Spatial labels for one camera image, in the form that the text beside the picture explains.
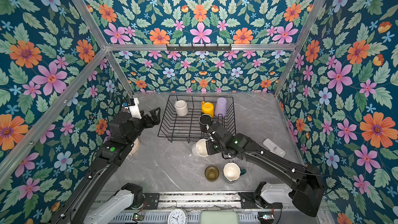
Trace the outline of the black mug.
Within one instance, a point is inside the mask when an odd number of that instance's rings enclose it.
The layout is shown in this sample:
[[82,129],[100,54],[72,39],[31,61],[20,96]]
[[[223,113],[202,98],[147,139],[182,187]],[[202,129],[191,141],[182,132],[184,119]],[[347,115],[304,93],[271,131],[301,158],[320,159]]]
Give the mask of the black mug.
[[203,133],[207,132],[207,126],[212,122],[212,117],[209,114],[202,114],[199,118],[200,130]]

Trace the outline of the cream white mug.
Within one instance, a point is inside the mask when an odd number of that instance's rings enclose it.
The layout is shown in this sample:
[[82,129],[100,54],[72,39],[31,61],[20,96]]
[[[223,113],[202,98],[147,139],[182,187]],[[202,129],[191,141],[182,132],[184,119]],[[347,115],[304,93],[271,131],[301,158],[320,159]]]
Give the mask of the cream white mug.
[[208,152],[206,148],[207,139],[200,139],[192,146],[192,153],[196,157],[207,157]]

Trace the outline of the lavender plastic cup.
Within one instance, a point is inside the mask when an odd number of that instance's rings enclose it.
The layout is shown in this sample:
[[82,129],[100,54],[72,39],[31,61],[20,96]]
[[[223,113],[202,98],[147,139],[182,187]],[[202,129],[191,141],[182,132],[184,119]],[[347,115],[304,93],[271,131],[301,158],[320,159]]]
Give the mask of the lavender plastic cup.
[[227,116],[227,99],[224,97],[219,97],[215,106],[215,117],[216,118],[224,118]]

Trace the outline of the red interior white mug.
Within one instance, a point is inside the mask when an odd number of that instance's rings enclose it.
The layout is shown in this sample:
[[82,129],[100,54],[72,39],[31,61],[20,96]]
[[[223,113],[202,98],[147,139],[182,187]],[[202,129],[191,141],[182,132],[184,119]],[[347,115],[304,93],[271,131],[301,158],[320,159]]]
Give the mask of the red interior white mug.
[[184,100],[178,100],[174,104],[174,108],[176,111],[177,116],[183,117],[188,115],[189,109],[188,109],[188,104]]

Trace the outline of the yellow mug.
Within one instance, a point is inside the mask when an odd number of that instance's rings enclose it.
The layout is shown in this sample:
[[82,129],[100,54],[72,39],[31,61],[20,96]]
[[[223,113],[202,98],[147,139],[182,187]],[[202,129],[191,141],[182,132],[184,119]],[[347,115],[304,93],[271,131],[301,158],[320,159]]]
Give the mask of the yellow mug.
[[215,107],[214,107],[213,103],[203,101],[201,103],[201,108],[202,108],[202,113],[203,114],[207,114],[210,117],[214,117]]

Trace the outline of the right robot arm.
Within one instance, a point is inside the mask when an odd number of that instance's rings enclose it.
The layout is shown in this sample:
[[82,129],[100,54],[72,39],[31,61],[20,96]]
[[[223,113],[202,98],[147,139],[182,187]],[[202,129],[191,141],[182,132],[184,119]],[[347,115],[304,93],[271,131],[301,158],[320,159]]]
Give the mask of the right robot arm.
[[325,183],[316,166],[291,162],[265,149],[246,135],[233,135],[222,124],[213,120],[201,124],[201,128],[210,138],[206,141],[209,155],[220,153],[224,159],[238,158],[270,172],[291,189],[287,193],[287,199],[298,210],[310,217],[317,216],[325,193]]

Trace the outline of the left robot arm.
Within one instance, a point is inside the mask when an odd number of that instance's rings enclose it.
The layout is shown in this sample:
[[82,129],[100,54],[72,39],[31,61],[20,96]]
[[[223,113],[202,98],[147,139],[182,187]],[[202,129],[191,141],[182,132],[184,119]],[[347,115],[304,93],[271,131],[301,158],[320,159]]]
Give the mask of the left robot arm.
[[119,169],[133,148],[134,141],[144,129],[160,124],[161,109],[155,108],[141,119],[128,112],[115,115],[109,123],[111,138],[97,151],[91,167],[84,179],[69,199],[60,204],[53,214],[50,224],[82,224],[95,199]]

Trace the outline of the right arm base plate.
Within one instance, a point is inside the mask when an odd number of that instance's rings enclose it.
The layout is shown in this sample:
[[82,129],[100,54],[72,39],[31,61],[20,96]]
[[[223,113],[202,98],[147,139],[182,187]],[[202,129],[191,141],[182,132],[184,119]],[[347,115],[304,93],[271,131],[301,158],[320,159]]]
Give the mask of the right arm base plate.
[[282,209],[282,203],[268,203],[255,192],[239,192],[241,208],[243,209]]

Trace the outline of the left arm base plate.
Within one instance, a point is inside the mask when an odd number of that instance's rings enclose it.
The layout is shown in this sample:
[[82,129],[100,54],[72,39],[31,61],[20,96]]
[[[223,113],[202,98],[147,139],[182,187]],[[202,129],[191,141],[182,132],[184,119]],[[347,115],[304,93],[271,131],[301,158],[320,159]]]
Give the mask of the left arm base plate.
[[144,193],[142,197],[139,198],[137,203],[126,208],[126,210],[140,211],[140,210],[156,210],[160,202],[159,193]]

